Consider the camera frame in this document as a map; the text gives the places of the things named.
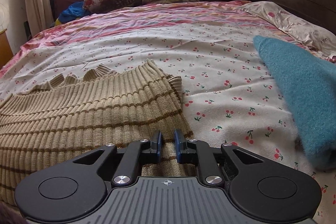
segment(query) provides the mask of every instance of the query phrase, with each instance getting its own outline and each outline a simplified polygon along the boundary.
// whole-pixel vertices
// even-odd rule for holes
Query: bed
[[[336,4],[332,0],[266,1],[336,33]],[[99,64],[123,72],[152,59],[165,73],[182,77],[182,109],[195,138],[213,147],[225,142],[237,144],[312,176],[323,192],[314,219],[320,224],[335,223],[336,173],[319,172],[305,158],[285,99],[259,58],[253,37],[278,38],[319,58],[326,57],[241,10],[246,3],[145,5],[45,30],[0,70],[0,101],[60,73],[81,78]],[[8,143],[0,149],[2,155],[9,150],[13,154],[27,152],[29,143],[24,149]],[[0,199],[14,206],[13,190],[32,170],[14,163],[8,166],[4,156],[1,161]]]

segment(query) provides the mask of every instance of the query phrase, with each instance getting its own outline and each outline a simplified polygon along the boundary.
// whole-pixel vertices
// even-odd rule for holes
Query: crosshair symbol
[[[172,184],[174,182],[172,182],[171,180],[167,179],[167,180],[163,181],[162,183],[164,183],[165,185],[170,185],[170,184]]]

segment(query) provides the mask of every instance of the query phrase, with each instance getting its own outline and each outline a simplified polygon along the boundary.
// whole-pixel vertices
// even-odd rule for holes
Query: cherry print
[[[229,88],[232,87],[232,84],[230,83],[229,80],[226,80],[225,83],[224,83],[225,86],[228,86]]]
[[[223,129],[221,126],[216,126],[215,128],[211,129],[212,131],[219,132],[220,129]]]
[[[202,118],[205,117],[205,114],[201,114],[200,112],[197,112],[196,115],[197,115],[197,117],[194,117],[194,119],[195,119],[196,121],[198,121],[198,122],[199,122]]]
[[[327,191],[328,185],[324,185],[324,187],[321,187],[322,193],[325,193]]]
[[[182,102],[186,107],[188,107],[189,106],[189,104],[192,104],[193,103],[193,101],[185,101],[185,102]]]
[[[232,110],[226,110],[226,118],[232,118],[232,114],[233,114],[234,112],[232,111]]]
[[[253,136],[252,136],[252,132],[253,132],[253,130],[249,130],[248,132],[247,132],[247,136],[245,137],[245,140],[249,140],[250,138],[250,140],[249,140],[249,143],[250,144],[253,144],[254,143],[254,141],[253,141]]]

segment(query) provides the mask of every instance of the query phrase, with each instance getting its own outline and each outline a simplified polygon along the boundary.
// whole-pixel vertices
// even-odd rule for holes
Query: wooden cabinet
[[[13,57],[13,53],[6,36],[6,30],[7,29],[0,31],[0,68]]]

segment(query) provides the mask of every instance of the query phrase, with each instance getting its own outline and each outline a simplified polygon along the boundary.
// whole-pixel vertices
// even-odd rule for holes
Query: folded clothes
[[[336,168],[336,66],[275,38],[253,42],[293,114],[307,159],[319,170]]]

